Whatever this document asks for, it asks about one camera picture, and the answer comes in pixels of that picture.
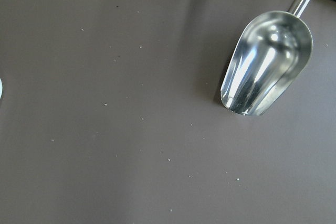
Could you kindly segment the steel ice scoop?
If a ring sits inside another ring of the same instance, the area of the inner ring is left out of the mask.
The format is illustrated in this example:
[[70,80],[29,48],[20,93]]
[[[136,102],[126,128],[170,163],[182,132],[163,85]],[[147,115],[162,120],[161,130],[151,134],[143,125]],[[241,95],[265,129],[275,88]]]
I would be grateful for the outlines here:
[[264,114],[303,71],[313,37],[300,18],[310,0],[255,17],[243,30],[220,89],[223,106],[240,115]]

